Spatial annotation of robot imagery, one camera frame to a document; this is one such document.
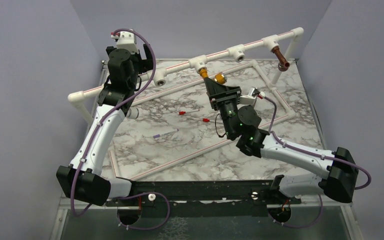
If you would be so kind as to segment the white PVC pipe frame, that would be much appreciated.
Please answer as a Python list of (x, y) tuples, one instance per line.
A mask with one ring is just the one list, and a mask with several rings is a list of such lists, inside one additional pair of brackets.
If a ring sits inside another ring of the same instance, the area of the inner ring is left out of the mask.
[[(279, 46), (288, 60), (304, 33), (297, 27), (260, 40), (238, 44), (225, 50), (200, 55), (188, 60), (159, 61), (156, 77), (164, 80), (158, 86), (141, 76), (148, 84), (132, 103), (137, 118), (125, 118), (117, 128), (103, 160), (101, 176), (134, 181), (217, 181), (271, 179), (280, 174), (302, 174), (301, 168), (266, 158), (247, 156), (237, 142), (223, 137), (223, 124), (202, 122), (203, 118), (222, 121), (211, 108), (198, 67), (208, 74), (223, 72), (227, 85), (239, 86), (247, 95), (254, 87), (265, 93), (257, 99), (255, 111), (261, 118), (259, 128), (279, 131), (292, 125), (299, 128), (299, 118), (307, 113), (304, 88), (295, 64), (281, 73), (276, 60), (249, 59), (251, 50), (267, 53)], [(185, 115), (180, 111), (200, 109)], [(178, 132), (154, 139), (157, 134)]]

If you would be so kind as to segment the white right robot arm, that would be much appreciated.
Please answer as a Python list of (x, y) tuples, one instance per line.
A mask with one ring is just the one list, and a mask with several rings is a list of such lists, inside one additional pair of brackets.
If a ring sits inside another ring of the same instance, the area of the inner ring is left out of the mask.
[(273, 159), (308, 171), (297, 176), (281, 175), (268, 190), (269, 199), (280, 204), (298, 195), (325, 195), (340, 202), (351, 203), (356, 188), (359, 169), (349, 150), (338, 147), (335, 151), (306, 147), (280, 139), (271, 129), (259, 127), (262, 119), (251, 101), (265, 99), (257, 89), (242, 95), (239, 86), (227, 86), (205, 77), (204, 84), (211, 108), (219, 112), (225, 133), (230, 141), (245, 155)]

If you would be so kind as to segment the orange water faucet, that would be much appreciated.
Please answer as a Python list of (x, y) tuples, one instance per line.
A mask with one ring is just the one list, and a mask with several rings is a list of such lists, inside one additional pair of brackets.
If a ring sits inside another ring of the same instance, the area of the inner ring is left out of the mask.
[(218, 72), (213, 75), (209, 75), (208, 70), (206, 68), (201, 68), (197, 72), (203, 79), (209, 78), (218, 84), (224, 85), (227, 83), (228, 78), (225, 76), (223, 72)]

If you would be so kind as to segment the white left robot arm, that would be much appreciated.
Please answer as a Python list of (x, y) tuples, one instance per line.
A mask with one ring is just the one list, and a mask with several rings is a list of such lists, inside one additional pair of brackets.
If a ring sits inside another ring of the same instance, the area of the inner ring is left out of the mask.
[(108, 77), (98, 94), (95, 115), (78, 153), (68, 166), (60, 166), (56, 178), (64, 195), (71, 200), (102, 206), (118, 198), (124, 205), (137, 200), (130, 180), (101, 176), (110, 143), (138, 92), (143, 90), (140, 74), (156, 67), (152, 48), (143, 45), (146, 58), (128, 47), (107, 47)]

